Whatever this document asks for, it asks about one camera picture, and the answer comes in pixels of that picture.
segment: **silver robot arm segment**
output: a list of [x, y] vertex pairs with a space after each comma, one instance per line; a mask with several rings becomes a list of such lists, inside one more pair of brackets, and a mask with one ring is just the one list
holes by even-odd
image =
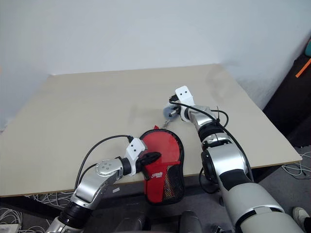
[[88, 170], [74, 191], [70, 203], [56, 217], [47, 233], [81, 233], [93, 210], [103, 198], [109, 185], [127, 174], [134, 175], [137, 159], [147, 148], [143, 141], [134, 138], [124, 158], [103, 160]]
[[251, 170], [247, 167], [246, 156], [219, 126], [211, 110], [195, 105], [186, 86], [176, 89], [170, 104], [173, 101], [179, 101], [209, 115], [177, 105], [181, 119], [193, 123], [198, 132], [203, 149], [201, 158], [205, 176], [218, 183], [236, 232], [302, 233], [278, 202], [261, 185], [247, 177]]

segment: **shoe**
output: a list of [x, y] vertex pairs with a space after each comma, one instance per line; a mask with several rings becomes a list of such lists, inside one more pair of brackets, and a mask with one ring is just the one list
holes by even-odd
[[301, 207], [293, 208], [293, 219], [304, 232], [306, 231], [305, 226], [304, 226], [304, 221], [305, 221], [305, 218], [307, 217], [310, 217], [310, 215], [308, 215], [307, 211], [305, 211], [303, 208]]

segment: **white wall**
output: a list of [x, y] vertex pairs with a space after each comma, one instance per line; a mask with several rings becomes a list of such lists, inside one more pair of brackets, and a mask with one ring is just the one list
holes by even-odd
[[222, 63], [263, 108], [311, 35], [310, 9], [310, 0], [0, 0], [0, 128], [49, 74]]

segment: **wooden table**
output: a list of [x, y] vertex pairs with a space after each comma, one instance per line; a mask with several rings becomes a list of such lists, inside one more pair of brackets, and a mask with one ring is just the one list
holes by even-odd
[[[301, 160], [221, 65], [56, 75], [47, 79], [0, 136], [0, 196], [73, 189], [82, 159], [95, 143], [116, 134], [138, 137], [154, 125], [163, 125], [163, 107], [183, 85], [196, 104], [218, 106], [229, 114], [227, 128], [251, 167]], [[201, 145], [194, 126], [176, 120], [168, 129], [184, 144], [184, 174], [198, 174]], [[125, 139], [103, 144], [86, 167], [123, 156], [126, 146]], [[137, 174], [121, 182], [142, 179]]]

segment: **red bag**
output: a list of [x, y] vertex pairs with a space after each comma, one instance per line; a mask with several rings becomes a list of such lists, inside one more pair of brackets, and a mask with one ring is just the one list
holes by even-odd
[[148, 202], [154, 205], [179, 202], [185, 193], [181, 140], [165, 129], [149, 130], [140, 139], [148, 148], [141, 157], [149, 152], [161, 153], [159, 159], [144, 167], [144, 192]]

